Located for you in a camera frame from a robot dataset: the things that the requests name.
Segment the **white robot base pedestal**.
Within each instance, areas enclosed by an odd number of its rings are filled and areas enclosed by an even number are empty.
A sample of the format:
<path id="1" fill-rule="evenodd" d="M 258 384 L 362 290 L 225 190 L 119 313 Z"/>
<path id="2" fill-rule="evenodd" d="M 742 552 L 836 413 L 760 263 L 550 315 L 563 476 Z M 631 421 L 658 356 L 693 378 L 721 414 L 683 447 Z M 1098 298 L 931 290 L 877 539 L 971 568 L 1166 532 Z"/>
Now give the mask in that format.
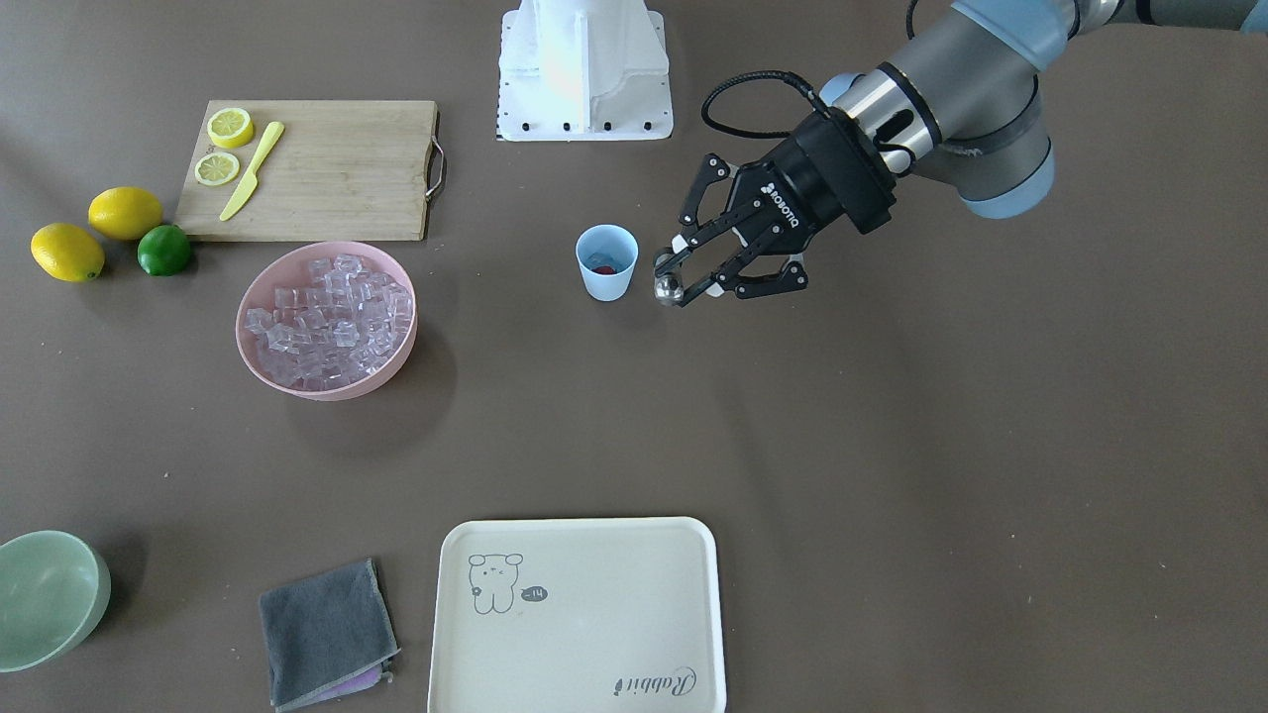
<path id="1" fill-rule="evenodd" d="M 675 131 L 664 18 L 643 1 L 521 1 L 501 19 L 495 134 L 631 142 Z"/>

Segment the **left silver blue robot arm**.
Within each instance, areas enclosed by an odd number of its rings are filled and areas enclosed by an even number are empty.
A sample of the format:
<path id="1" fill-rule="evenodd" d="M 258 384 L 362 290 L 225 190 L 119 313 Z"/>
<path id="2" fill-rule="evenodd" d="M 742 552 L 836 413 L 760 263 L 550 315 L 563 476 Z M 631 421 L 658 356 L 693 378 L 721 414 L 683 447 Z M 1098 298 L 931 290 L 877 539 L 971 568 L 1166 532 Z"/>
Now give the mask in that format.
<path id="1" fill-rule="evenodd" d="M 810 105 L 773 148 L 732 165 L 708 154 L 678 214 L 681 230 L 654 258 L 654 296 L 683 307 L 728 292 L 741 299 L 801 291 L 804 252 L 837 219 L 861 233 L 891 219 L 894 189 L 915 174 L 956 189 L 967 209 L 1008 219 L 1037 206 L 1055 179 L 1040 76 L 1073 38 L 1115 23 L 1265 32 L 1263 1 L 955 1 L 932 25 L 866 74 L 815 89 L 782 69 L 716 85 L 702 122 L 721 134 L 758 132 L 716 122 L 710 108 L 741 84 L 773 80 Z"/>

